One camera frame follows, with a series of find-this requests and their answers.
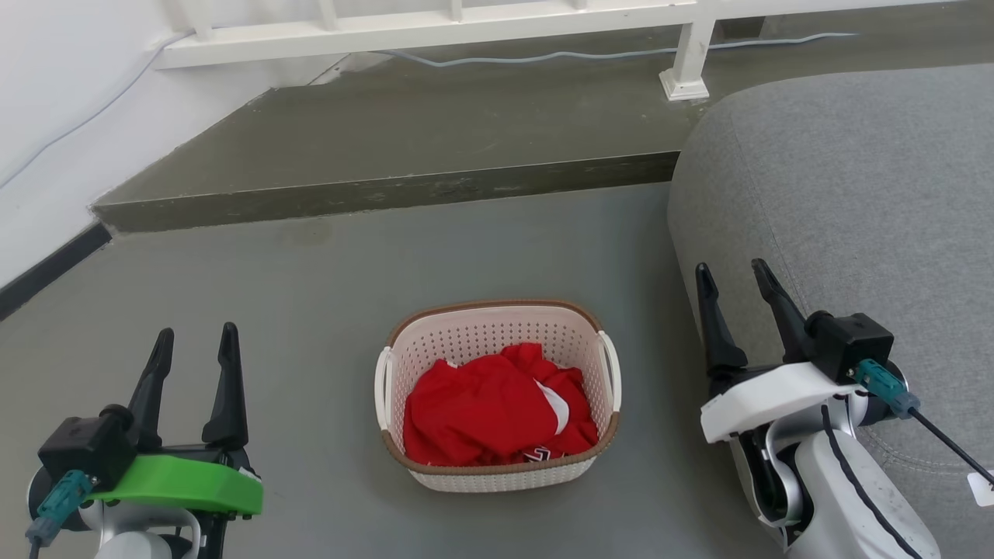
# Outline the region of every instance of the brown basket rim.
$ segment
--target brown basket rim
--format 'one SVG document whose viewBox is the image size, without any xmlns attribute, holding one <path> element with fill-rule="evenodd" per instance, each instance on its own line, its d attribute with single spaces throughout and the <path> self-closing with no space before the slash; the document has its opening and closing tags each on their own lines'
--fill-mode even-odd
<svg viewBox="0 0 994 559">
<path fill-rule="evenodd" d="M 571 466 L 595 458 L 606 451 L 607 447 L 611 445 L 611 441 L 614 440 L 620 416 L 620 412 L 611 413 L 611 420 L 607 423 L 607 430 L 604 431 L 604 436 L 600 438 L 600 441 L 598 441 L 596 445 L 585 453 L 545 462 L 529 462 L 506 466 L 426 466 L 424 464 L 418 464 L 401 452 L 401 449 L 399 449 L 397 444 L 394 443 L 394 438 L 391 437 L 389 430 L 380 431 L 380 434 L 383 436 L 383 441 L 387 445 L 387 451 L 389 451 L 390 455 L 394 457 L 394 460 L 401 463 L 402 466 L 406 467 L 410 471 L 422 473 L 424 475 L 502 475 L 509 473 L 521 473 L 524 471 L 551 469 L 560 466 Z"/>
<path fill-rule="evenodd" d="M 474 308 L 492 308 L 502 306 L 557 306 L 559 308 L 572 310 L 576 314 L 582 316 L 587 322 L 590 323 L 591 326 L 593 326 L 593 330 L 595 332 L 603 330 L 603 328 L 600 327 L 600 321 L 598 321 L 593 314 L 587 312 L 583 307 L 568 301 L 558 299 L 487 299 L 437 306 L 412 314 L 403 322 L 398 324 L 396 328 L 394 328 L 394 331 L 391 332 L 390 337 L 387 339 L 387 345 L 394 347 L 394 344 L 397 343 L 397 338 L 401 335 L 401 332 L 403 332 L 404 329 L 410 326 L 413 322 L 421 320 L 422 318 L 427 318 L 435 314 L 454 312 L 456 310 L 471 310 Z"/>
</svg>

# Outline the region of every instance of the teal connector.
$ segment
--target teal connector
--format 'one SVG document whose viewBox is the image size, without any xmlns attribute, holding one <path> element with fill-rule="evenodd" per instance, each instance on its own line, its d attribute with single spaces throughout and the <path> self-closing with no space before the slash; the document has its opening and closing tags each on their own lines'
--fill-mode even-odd
<svg viewBox="0 0 994 559">
<path fill-rule="evenodd" d="M 921 406 L 918 396 L 905 388 L 901 379 L 873 359 L 864 359 L 856 367 L 856 382 L 870 391 L 870 394 L 880 397 L 891 410 L 901 419 L 911 417 L 909 410 Z"/>
<path fill-rule="evenodd" d="M 28 541 L 38 547 L 52 545 L 66 519 L 80 508 L 92 492 L 93 483 L 85 473 L 78 469 L 69 470 L 38 507 L 38 518 L 25 533 Z"/>
</svg>

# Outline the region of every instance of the white railing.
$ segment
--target white railing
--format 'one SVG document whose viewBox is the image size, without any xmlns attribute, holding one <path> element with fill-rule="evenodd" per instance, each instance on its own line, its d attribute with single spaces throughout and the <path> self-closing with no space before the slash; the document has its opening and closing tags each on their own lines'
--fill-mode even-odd
<svg viewBox="0 0 994 559">
<path fill-rule="evenodd" d="M 701 98 L 701 69 L 716 20 L 925 4 L 948 0 L 546 0 L 444 11 L 339 17 L 335 0 L 314 0 L 319 21 L 215 28 L 211 0 L 180 0 L 196 34 L 167 47 L 158 68 L 386 51 L 682 25 L 673 68 L 660 74 L 671 100 Z"/>
</svg>

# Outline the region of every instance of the robotic arm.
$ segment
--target robotic arm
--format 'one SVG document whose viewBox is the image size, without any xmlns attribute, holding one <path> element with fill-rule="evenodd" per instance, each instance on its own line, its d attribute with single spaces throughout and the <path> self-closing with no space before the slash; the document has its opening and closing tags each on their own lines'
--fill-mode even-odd
<svg viewBox="0 0 994 559">
<path fill-rule="evenodd" d="M 707 265 L 695 276 L 711 381 L 701 426 L 709 443 L 731 446 L 757 518 L 793 559 L 939 557 L 927 527 L 856 440 L 856 427 L 896 411 L 921 419 L 888 360 L 894 336 L 862 313 L 805 320 L 766 262 L 752 261 L 752 270 L 783 342 L 782 365 L 748 366 Z"/>
<path fill-rule="evenodd" d="M 35 557 L 62 526 L 99 531 L 95 559 L 221 559 L 228 522 L 261 513 L 262 484 L 245 451 L 238 329 L 228 322 L 222 332 L 221 378 L 201 445 L 163 447 L 158 435 L 172 353 L 166 328 L 127 408 L 111 404 L 97 418 L 67 418 L 42 445 L 43 466 L 28 491 Z M 175 534 L 148 531 L 157 527 Z"/>
</svg>

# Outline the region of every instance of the basket handle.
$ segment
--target basket handle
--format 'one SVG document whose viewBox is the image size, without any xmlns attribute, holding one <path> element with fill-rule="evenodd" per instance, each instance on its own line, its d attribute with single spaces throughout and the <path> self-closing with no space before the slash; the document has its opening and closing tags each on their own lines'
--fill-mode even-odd
<svg viewBox="0 0 994 559">
<path fill-rule="evenodd" d="M 373 400 L 376 402 L 376 420 L 380 424 L 381 431 L 386 431 L 390 428 L 390 395 L 387 394 L 386 390 L 387 376 L 393 376 L 394 372 L 390 357 L 391 348 L 388 345 L 383 348 L 383 351 L 380 352 L 380 358 L 376 361 L 376 377 L 373 380 Z"/>
<path fill-rule="evenodd" d="M 600 336 L 600 343 L 604 346 L 604 355 L 607 356 L 607 367 L 610 369 L 611 397 L 613 399 L 612 411 L 621 411 L 621 365 L 618 364 L 618 352 L 614 349 L 614 342 L 611 341 L 603 330 L 597 333 Z"/>
</svg>

